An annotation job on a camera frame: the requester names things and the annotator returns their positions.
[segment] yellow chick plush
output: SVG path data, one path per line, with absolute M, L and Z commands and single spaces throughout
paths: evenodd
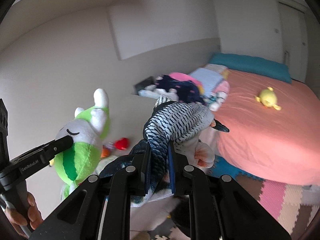
M 262 90 L 260 95 L 256 97 L 256 100 L 266 107 L 273 107 L 276 110 L 281 110 L 281 107 L 277 105 L 277 96 L 271 87 Z

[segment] white plush ear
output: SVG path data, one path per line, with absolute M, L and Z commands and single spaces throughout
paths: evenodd
M 90 124 L 94 131 L 100 135 L 103 132 L 104 125 L 107 121 L 107 114 L 101 108 L 94 108 L 91 110 Z
M 78 114 L 80 114 L 82 111 L 84 111 L 84 109 L 82 107 L 78 107 L 76 110 L 75 110 L 75 118 L 78 116 Z
M 93 98 L 94 98 L 94 103 L 96 107 L 99 107 L 99 108 L 108 107 L 109 105 L 108 95 L 102 88 L 98 88 L 94 92 Z

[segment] pillow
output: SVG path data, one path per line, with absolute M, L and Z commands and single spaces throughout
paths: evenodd
M 217 53 L 209 64 L 224 65 L 229 69 L 258 74 L 291 84 L 291 76 L 287 65 L 261 57 Z

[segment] silver screw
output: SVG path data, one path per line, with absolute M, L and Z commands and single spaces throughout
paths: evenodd
M 88 178 L 88 181 L 89 182 L 96 182 L 98 180 L 98 176 L 97 175 L 91 175 L 89 178 Z
M 222 180 L 223 180 L 224 182 L 230 182 L 230 181 L 231 181 L 231 177 L 230 177 L 229 175 L 223 175 L 223 176 L 222 176 Z
M 136 170 L 136 167 L 135 166 L 128 166 L 128 167 L 125 168 L 125 170 L 127 172 L 134 172 Z
M 191 166 L 191 165 L 184 166 L 184 170 L 185 170 L 185 171 L 191 172 L 191 171 L 193 171 L 194 169 L 195 169 L 195 168 L 194 168 L 193 166 Z

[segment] door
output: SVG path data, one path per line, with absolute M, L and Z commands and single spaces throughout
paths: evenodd
M 283 63 L 293 79 L 305 82 L 308 66 L 308 38 L 304 13 L 278 4 L 283 44 Z

